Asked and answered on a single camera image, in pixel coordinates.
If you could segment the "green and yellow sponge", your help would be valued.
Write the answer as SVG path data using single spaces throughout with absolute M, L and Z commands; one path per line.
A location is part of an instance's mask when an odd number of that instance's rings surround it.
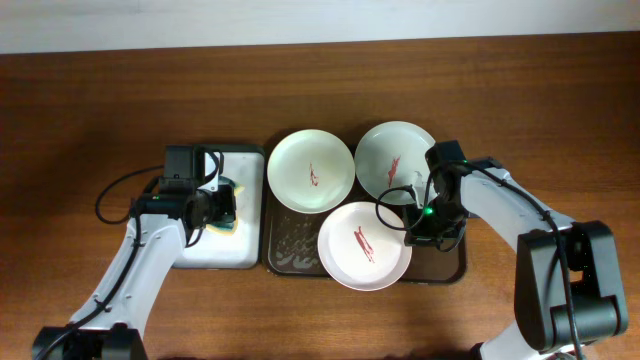
M 218 181 L 218 188 L 221 189 L 224 185 L 229 185 L 233 189 L 233 195 L 235 198 L 245 190 L 245 187 L 242 184 L 239 184 L 228 177 L 221 176 Z M 235 215 L 235 219 L 232 222 L 217 221 L 207 224 L 206 230 L 222 236 L 231 236 L 236 232 L 238 225 L 239 217 L 238 215 Z

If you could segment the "white pinkish plate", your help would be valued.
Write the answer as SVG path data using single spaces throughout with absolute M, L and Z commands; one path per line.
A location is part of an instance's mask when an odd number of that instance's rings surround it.
M 345 287 L 377 291 L 406 272 L 412 249 L 402 220 L 387 207 L 353 202 L 335 209 L 321 225 L 317 248 L 329 275 Z

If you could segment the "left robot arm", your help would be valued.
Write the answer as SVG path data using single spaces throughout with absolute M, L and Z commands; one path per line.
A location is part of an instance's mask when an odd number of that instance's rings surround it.
M 234 189 L 219 177 L 222 149 L 167 147 L 158 167 L 122 218 L 121 247 L 87 302 L 63 327 L 44 327 L 35 359 L 144 359 L 143 332 L 164 279 L 204 229 L 236 219 Z

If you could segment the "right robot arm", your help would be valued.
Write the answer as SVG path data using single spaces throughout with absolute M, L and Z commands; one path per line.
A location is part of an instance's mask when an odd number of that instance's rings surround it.
M 495 159 L 467 159 L 457 141 L 435 144 L 424 160 L 426 192 L 404 213 L 406 245 L 444 252 L 475 215 L 516 254 L 515 320 L 475 345 L 473 358 L 580 359 L 583 347 L 627 330 L 616 242 L 606 224 L 551 209 Z

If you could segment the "cream plate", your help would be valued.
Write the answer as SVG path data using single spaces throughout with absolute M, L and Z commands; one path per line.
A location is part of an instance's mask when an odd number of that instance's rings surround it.
M 337 136 L 317 129 L 294 132 L 273 149 L 267 164 L 269 187 L 285 207 L 318 214 L 339 205 L 355 181 L 354 158 Z

